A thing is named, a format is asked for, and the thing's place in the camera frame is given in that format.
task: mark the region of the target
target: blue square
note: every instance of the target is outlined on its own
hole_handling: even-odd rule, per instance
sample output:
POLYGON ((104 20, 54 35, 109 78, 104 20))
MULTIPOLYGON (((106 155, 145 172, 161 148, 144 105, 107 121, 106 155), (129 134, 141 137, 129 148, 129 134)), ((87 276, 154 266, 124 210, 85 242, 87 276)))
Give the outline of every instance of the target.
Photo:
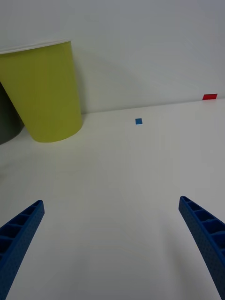
POLYGON ((135 119, 136 125, 142 124, 142 118, 135 119))

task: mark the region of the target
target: yellow cup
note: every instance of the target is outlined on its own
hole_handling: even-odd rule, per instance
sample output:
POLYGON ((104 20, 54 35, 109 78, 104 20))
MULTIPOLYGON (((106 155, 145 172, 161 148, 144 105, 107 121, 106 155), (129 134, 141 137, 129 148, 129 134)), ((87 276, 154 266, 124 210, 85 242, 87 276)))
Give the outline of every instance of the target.
POLYGON ((0 82, 36 141, 63 140, 81 129, 70 42, 0 52, 0 82))

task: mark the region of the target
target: white surface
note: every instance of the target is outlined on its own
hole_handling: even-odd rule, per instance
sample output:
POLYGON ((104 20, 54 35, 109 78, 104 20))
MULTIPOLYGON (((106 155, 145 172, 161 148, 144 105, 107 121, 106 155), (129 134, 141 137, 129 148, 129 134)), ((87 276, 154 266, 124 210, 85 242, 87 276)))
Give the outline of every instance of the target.
POLYGON ((45 204, 7 300, 219 300, 178 204, 225 221, 224 115, 225 100, 94 113, 64 141, 1 145, 0 225, 45 204))
POLYGON ((69 39, 63 39, 63 40, 59 40, 59 41, 48 41, 48 42, 43 42, 43 43, 38 43, 38 44, 32 44, 32 45, 24 45, 24 46, 19 46, 19 47, 11 47, 11 48, 0 50, 0 54, 6 54, 6 53, 12 53, 12 52, 18 52, 18 51, 36 49, 36 48, 41 48, 41 47, 47 47, 47 46, 52 46, 52 45, 56 45, 56 44, 62 44, 62 43, 69 42, 69 41, 70 41, 69 39))
POLYGON ((72 39, 83 112, 225 98, 225 1, 5 0, 0 49, 72 39))

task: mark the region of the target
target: white table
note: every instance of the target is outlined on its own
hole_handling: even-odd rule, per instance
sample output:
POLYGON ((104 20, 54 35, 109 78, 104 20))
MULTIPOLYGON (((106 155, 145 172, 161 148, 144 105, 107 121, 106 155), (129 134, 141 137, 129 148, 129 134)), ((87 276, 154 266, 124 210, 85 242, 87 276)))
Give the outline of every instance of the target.
POLYGON ((93 113, 64 141, 1 145, 0 225, 45 205, 7 300, 219 300, 178 204, 225 221, 224 115, 224 100, 93 113))

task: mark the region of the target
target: red square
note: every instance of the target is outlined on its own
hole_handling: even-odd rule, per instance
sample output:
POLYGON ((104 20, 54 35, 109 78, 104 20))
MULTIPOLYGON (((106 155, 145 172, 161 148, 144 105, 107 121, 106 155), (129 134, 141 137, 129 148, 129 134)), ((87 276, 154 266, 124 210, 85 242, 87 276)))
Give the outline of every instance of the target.
POLYGON ((216 100, 217 94, 204 94, 203 100, 216 100))

